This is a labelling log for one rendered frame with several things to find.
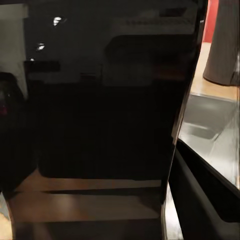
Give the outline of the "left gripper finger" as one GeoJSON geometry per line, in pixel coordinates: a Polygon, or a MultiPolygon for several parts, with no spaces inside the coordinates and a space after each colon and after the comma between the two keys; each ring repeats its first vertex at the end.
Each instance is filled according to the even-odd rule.
{"type": "Polygon", "coordinates": [[[240,190],[179,137],[168,183],[184,240],[240,240],[240,190]]]}

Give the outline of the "bottle of coffee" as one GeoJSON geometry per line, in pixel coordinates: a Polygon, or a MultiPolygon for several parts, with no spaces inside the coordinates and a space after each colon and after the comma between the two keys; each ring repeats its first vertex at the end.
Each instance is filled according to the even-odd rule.
{"type": "Polygon", "coordinates": [[[209,0],[0,0],[12,240],[168,240],[168,181],[209,0]]]}

